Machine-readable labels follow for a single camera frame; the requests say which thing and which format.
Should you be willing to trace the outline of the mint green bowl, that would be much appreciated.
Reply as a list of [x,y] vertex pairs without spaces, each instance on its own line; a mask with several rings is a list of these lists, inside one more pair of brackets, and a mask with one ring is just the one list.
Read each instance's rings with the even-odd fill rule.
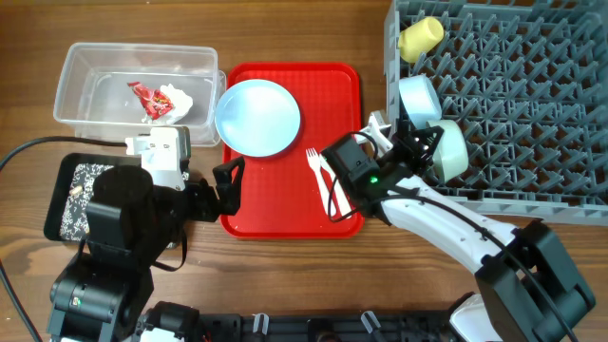
[[466,141],[460,126],[452,120],[428,121],[427,127],[441,127],[443,134],[433,153],[433,170],[440,182],[450,181],[469,167]]

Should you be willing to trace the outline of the small light blue bowl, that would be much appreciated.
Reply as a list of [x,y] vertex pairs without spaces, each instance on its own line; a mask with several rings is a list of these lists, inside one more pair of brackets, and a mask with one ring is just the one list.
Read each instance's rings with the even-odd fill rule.
[[442,118],[442,108],[431,80],[426,75],[399,80],[399,94],[409,120],[417,129],[426,127],[429,121]]

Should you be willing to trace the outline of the large light blue plate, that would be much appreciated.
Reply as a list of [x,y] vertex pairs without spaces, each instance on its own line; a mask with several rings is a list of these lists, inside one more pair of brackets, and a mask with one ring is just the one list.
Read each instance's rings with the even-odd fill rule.
[[301,114],[282,85],[252,79],[232,85],[216,106],[215,124],[224,144],[248,157],[270,157],[295,140]]

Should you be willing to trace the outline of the white plastic spoon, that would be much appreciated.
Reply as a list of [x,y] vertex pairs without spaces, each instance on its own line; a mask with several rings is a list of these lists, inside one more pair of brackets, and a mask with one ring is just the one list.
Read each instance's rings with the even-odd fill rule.
[[[329,174],[332,181],[336,181],[337,177],[336,177],[335,173],[333,172],[333,170],[331,169],[331,167],[329,166],[329,164],[327,163],[327,161],[325,160],[325,158],[322,155],[320,155],[319,159],[320,159],[322,169],[325,170]],[[351,205],[350,205],[350,203],[347,199],[347,196],[339,181],[335,184],[334,193],[335,193],[335,197],[337,199],[337,205],[340,210],[340,214],[342,216],[347,215],[351,210]]]

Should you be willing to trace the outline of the white plastic fork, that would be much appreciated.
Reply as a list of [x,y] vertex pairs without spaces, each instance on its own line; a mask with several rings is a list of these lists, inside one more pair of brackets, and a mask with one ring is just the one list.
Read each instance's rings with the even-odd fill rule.
[[310,168],[313,170],[316,178],[319,195],[322,200],[323,208],[326,214],[330,217],[336,214],[335,206],[332,204],[332,197],[330,196],[326,182],[321,174],[321,160],[314,148],[306,149],[306,157]]

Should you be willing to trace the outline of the yellow plastic cup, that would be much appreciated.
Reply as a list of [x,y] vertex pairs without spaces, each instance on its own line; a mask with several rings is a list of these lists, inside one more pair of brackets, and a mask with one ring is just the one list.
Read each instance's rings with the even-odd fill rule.
[[422,53],[434,49],[444,36],[445,31],[441,22],[435,17],[426,17],[400,32],[398,40],[400,57],[408,63],[415,63]]

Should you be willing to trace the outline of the food leftovers rice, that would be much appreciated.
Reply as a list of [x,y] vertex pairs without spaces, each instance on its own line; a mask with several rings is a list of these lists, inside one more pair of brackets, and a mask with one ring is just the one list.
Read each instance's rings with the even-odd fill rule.
[[98,163],[80,163],[76,166],[61,216],[61,240],[78,241],[89,233],[86,207],[93,195],[93,184],[98,176],[110,168],[112,165]]

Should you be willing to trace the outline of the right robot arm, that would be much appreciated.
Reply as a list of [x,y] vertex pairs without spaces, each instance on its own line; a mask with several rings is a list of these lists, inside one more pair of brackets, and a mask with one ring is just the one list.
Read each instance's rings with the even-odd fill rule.
[[427,185],[418,174],[446,141],[439,126],[406,131],[391,142],[380,133],[349,132],[321,159],[354,213],[412,232],[474,275],[479,292],[449,318],[464,341],[575,340],[575,326],[596,300],[564,245],[539,219],[519,228]]

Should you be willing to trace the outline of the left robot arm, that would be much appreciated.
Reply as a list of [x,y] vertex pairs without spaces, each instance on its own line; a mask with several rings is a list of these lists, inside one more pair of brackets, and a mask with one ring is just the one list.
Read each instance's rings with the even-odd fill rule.
[[85,214],[89,232],[50,290],[52,340],[122,341],[151,296],[151,270],[175,239],[186,241],[188,220],[214,222],[240,207],[245,160],[214,168],[216,180],[177,190],[156,185],[138,161],[112,158],[97,176]]

